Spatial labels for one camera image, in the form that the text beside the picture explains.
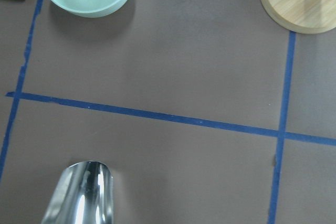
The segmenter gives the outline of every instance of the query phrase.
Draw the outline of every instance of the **bowl rim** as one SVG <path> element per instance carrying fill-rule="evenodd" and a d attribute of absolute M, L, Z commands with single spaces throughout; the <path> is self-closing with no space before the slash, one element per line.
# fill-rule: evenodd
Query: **bowl rim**
<path fill-rule="evenodd" d="M 115 0 L 114 2 L 112 2 L 112 4 L 109 4 L 109 5 L 105 6 L 105 7 L 99 8 L 99 9 L 93 9 L 93 10 L 76 10 L 76 9 L 71 9 L 69 7 L 66 7 L 64 5 L 59 4 L 55 0 L 51 0 L 51 1 L 54 4 L 56 4 L 57 6 L 61 7 L 62 9 L 67 10 L 68 12 L 79 13 L 79 14 L 90 14 L 90 13 L 98 13 L 98 12 L 101 12 L 103 10 L 109 9 L 113 5 L 116 5 L 118 2 L 120 2 L 121 0 Z"/>

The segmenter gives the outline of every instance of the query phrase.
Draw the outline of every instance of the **shiny metal object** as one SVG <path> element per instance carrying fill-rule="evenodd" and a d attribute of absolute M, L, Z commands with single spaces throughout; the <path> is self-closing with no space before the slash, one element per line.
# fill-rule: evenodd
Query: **shiny metal object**
<path fill-rule="evenodd" d="M 41 224 L 112 224 L 112 184 L 103 163 L 87 161 L 66 168 Z"/>

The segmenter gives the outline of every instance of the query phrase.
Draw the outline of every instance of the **blue tape line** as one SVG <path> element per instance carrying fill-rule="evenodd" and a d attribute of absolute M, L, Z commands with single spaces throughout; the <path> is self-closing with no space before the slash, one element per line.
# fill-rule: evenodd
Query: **blue tape line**
<path fill-rule="evenodd" d="M 307 142 L 307 143 L 336 146 L 336 139 L 328 138 L 328 137 L 311 136 L 311 135 L 286 132 L 285 138 L 289 140 L 296 140 L 296 141 Z"/>
<path fill-rule="evenodd" d="M 13 97 L 13 95 L 14 93 L 10 92 L 6 96 Z M 38 102 L 54 102 L 60 105 L 83 108 L 83 109 L 139 116 L 142 118 L 151 118 L 151 119 L 157 119 L 157 120 L 162 120 L 162 121 L 198 125 L 198 126 L 203 126 L 203 127 L 211 127 L 211 128 L 223 129 L 223 130 L 229 130 L 229 131 L 237 131 L 237 132 L 244 132 L 244 133 L 272 136 L 272 137 L 278 136 L 278 132 L 275 130 L 262 129 L 258 127 L 216 122 L 216 121 L 203 120 L 203 119 L 198 119 L 198 118 L 188 118 L 188 117 L 179 116 L 179 115 L 171 115 L 171 114 L 164 114 L 164 113 L 158 113 L 158 112 L 150 112 L 150 111 L 144 111 L 144 110 L 123 108 L 123 107 L 118 107 L 118 106 L 104 105 L 104 104 L 98 104 L 98 103 L 90 103 L 90 102 L 48 97 L 48 96 L 38 95 L 38 94 L 22 93 L 21 99 L 38 101 Z"/>
<path fill-rule="evenodd" d="M 293 60 L 294 60 L 294 53 L 295 53 L 295 42 L 296 42 L 296 33 L 293 31 L 290 31 L 289 39 L 288 39 L 285 79 L 284 79 L 284 85 L 283 85 L 284 89 L 282 92 L 281 113 L 280 113 L 280 121 L 279 121 L 279 136 L 278 136 L 277 149 L 276 149 L 276 165 L 274 167 L 274 172 L 273 172 L 273 182 L 272 182 L 271 200 L 270 200 L 270 206 L 269 206 L 268 224 L 275 224 L 276 222 L 280 175 L 281 175 L 281 167 L 282 167 L 282 156 L 284 154 L 283 146 L 285 144 L 290 84 L 291 84 Z"/>
<path fill-rule="evenodd" d="M 29 63 L 31 43 L 33 42 L 35 20 L 36 20 L 37 15 L 41 11 L 42 3 L 43 3 L 43 0 L 37 0 L 37 2 L 36 2 L 35 11 L 34 11 L 34 15 L 33 15 L 33 21 L 31 22 L 29 35 L 28 35 L 28 39 L 27 39 L 27 43 L 26 43 L 26 48 L 25 48 L 25 52 L 24 52 L 25 63 L 21 66 L 19 77 L 18 77 L 17 84 L 16 84 L 15 93 L 13 93 L 13 98 L 14 99 L 13 99 L 13 103 L 12 103 L 11 112 L 9 114 L 6 133 L 5 133 L 3 145 L 2 145 L 2 148 L 1 148 L 1 154 L 0 154 L 0 182 L 1 182 L 1 179 L 2 179 L 2 174 L 3 174 L 3 171 L 4 171 L 4 167 L 5 167 L 6 156 L 7 156 L 8 147 L 9 147 L 9 139 L 10 139 L 11 131 L 12 131 L 13 124 L 14 124 L 14 121 L 15 121 L 17 108 L 19 106 L 20 95 L 22 93 L 22 87 L 23 87 L 23 83 L 25 81 L 26 71 L 27 71 L 27 67 L 28 67 L 28 63 Z"/>

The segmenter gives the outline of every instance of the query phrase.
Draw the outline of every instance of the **wooden disc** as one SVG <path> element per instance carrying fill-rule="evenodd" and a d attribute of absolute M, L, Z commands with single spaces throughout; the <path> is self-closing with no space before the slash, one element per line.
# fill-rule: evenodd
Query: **wooden disc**
<path fill-rule="evenodd" d="M 302 34 L 317 34 L 336 27 L 336 0 L 261 0 L 280 25 Z"/>

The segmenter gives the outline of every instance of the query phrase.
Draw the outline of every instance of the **silver metallic cylinder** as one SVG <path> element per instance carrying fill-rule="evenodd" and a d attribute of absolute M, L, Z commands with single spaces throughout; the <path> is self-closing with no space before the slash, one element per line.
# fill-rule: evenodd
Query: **silver metallic cylinder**
<path fill-rule="evenodd" d="M 66 168 L 41 224 L 113 224 L 113 178 L 107 166 L 86 161 Z"/>

